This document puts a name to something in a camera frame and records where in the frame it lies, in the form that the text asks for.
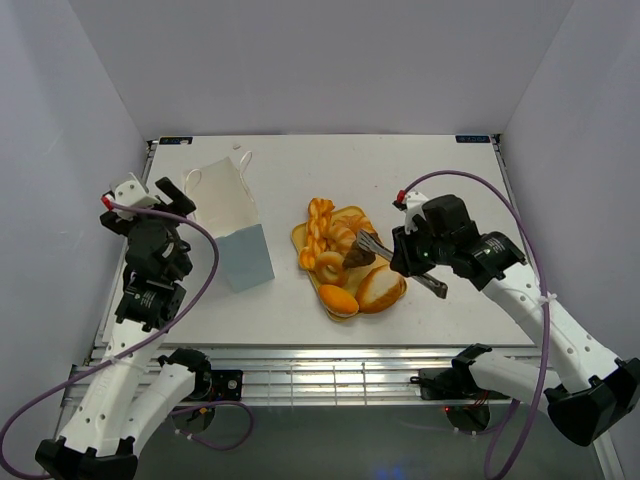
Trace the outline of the blue white paper bag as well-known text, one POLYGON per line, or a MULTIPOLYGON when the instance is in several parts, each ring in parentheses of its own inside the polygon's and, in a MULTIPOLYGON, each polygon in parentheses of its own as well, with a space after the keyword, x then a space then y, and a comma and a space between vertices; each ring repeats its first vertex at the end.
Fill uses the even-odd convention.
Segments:
POLYGON ((194 201, 193 219, 216 240, 220 267, 230 289, 239 293, 275 278, 256 202, 244 174, 252 160, 226 157, 184 175, 184 192, 194 201))

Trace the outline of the metal serving tongs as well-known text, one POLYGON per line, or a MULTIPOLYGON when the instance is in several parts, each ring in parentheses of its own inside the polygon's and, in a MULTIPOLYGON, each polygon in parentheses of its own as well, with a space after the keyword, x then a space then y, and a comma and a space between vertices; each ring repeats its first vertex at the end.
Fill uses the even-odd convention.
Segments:
POLYGON ((448 294, 448 285, 428 273, 414 274, 400 259, 400 255, 385 247, 375 236, 364 230, 360 230, 356 234, 356 244, 361 250, 370 252, 382 257, 389 262, 389 268, 406 278, 412 278, 420 285, 431 291, 436 297, 446 299, 448 294))

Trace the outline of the brown chocolate croissant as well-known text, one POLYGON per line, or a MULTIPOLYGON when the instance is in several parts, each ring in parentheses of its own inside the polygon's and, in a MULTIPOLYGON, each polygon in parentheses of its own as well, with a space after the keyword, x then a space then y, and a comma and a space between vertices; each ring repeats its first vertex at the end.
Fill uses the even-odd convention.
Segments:
POLYGON ((376 255, 373 252, 361 248, 355 241, 346 253, 342 266, 345 269, 359 268, 371 265, 375 260, 376 255))

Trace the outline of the small plain donut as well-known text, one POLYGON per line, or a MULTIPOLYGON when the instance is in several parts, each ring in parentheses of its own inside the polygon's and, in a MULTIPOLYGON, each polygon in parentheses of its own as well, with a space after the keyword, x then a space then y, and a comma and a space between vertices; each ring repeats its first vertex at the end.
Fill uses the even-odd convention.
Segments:
POLYGON ((348 272, 342 266, 343 256, 337 252, 321 253, 315 261, 314 271, 321 284, 342 287, 347 283, 348 272))

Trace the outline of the orange round bun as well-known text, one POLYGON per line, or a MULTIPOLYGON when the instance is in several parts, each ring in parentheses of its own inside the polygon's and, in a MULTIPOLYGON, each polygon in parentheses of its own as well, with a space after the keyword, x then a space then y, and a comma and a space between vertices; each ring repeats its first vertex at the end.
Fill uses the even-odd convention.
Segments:
POLYGON ((318 294, 327 311, 336 317, 349 318, 359 312, 355 297, 341 287, 324 284, 319 287, 318 294))

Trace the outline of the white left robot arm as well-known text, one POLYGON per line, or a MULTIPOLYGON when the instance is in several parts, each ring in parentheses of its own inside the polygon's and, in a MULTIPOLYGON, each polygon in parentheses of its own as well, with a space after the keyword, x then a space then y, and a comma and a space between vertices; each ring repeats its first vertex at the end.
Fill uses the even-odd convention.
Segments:
POLYGON ((102 198, 101 224, 127 240, 123 295, 102 368, 57 438, 40 443, 35 459, 54 479, 131 479, 155 430, 185 397, 201 399, 212 376, 202 354, 176 351, 139 393, 148 363, 162 345, 186 296, 191 247, 178 226, 196 206, 163 177, 150 195, 135 175, 102 198))

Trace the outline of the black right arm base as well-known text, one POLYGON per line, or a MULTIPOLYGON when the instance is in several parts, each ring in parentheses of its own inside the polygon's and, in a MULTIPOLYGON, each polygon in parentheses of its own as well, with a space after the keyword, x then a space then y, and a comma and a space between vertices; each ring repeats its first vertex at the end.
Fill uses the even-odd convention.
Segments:
POLYGON ((453 367, 445 369, 420 369, 409 382, 419 388, 423 400, 505 400, 507 396, 492 390, 484 390, 467 374, 458 373, 453 367))

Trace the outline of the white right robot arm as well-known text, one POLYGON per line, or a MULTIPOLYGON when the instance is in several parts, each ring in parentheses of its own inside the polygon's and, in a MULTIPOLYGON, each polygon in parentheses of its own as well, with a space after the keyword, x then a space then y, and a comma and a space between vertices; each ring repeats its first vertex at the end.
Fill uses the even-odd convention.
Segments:
POLYGON ((480 233, 455 195, 401 193, 393 205, 405 220, 392 231, 392 270, 418 280, 446 266, 506 312, 553 370, 539 408, 568 440, 588 446, 636 407, 638 359, 622 359, 589 334, 509 237, 480 233))

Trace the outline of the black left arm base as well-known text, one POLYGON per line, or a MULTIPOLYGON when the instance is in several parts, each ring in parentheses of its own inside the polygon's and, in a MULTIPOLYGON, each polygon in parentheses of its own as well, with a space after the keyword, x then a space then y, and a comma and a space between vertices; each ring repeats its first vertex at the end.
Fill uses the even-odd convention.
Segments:
POLYGON ((209 370, 195 377, 192 401, 240 401, 244 372, 242 370, 209 370))

